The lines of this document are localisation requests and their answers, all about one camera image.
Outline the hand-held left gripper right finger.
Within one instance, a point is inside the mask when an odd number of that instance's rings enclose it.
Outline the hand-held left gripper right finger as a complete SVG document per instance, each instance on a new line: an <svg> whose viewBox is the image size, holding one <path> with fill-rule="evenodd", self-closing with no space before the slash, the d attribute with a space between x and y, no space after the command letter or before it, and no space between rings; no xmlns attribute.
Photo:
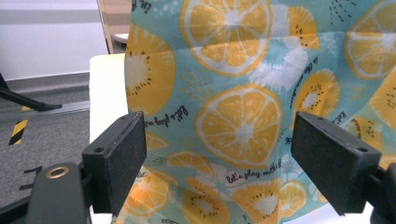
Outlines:
<svg viewBox="0 0 396 224"><path fill-rule="evenodd" d="M377 149L325 118L299 112L290 152L338 215L363 211L365 179L381 157Z"/></svg>

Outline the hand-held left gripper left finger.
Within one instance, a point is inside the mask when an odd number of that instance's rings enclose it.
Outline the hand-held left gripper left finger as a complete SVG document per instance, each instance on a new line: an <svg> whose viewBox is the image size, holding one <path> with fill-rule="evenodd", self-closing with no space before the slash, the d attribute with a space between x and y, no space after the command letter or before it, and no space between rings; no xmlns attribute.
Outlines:
<svg viewBox="0 0 396 224"><path fill-rule="evenodd" d="M95 213L119 214L146 157L142 112L118 118L82 151Z"/></svg>

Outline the fruit print cloth bag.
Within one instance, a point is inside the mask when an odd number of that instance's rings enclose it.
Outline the fruit print cloth bag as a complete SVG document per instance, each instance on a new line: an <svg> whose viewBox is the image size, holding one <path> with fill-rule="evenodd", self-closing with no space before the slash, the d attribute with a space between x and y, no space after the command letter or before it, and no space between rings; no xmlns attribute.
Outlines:
<svg viewBox="0 0 396 224"><path fill-rule="evenodd" d="M282 224L325 204L290 153L329 119L396 162L396 0L131 0L148 155L114 224Z"/></svg>

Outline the yellow black floor tape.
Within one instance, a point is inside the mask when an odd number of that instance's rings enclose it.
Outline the yellow black floor tape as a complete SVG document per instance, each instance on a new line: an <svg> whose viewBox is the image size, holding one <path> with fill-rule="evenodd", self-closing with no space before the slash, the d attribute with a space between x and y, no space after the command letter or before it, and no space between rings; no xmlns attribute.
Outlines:
<svg viewBox="0 0 396 224"><path fill-rule="evenodd" d="M21 139L22 139L22 136L24 134L27 124L28 124L28 119L19 119L16 121L12 135L8 141L8 144L10 146L18 145L21 143Z"/></svg>

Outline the black metal stand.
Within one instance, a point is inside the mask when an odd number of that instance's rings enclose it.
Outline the black metal stand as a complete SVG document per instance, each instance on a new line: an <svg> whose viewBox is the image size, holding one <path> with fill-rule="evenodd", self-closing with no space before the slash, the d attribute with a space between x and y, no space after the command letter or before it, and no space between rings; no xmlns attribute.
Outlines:
<svg viewBox="0 0 396 224"><path fill-rule="evenodd" d="M0 73L0 98L8 100L18 105L27 106L36 111L49 111L62 108L62 105L51 105L39 102L22 94L11 91Z"/></svg>

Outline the wooden desk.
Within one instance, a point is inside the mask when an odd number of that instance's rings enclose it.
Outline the wooden desk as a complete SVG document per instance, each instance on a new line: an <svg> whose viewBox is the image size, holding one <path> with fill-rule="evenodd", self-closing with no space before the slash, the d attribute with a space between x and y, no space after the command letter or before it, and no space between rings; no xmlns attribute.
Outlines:
<svg viewBox="0 0 396 224"><path fill-rule="evenodd" d="M114 40L117 34L129 32L132 0L96 0L104 29L107 50L110 54L122 52Z"/></svg>

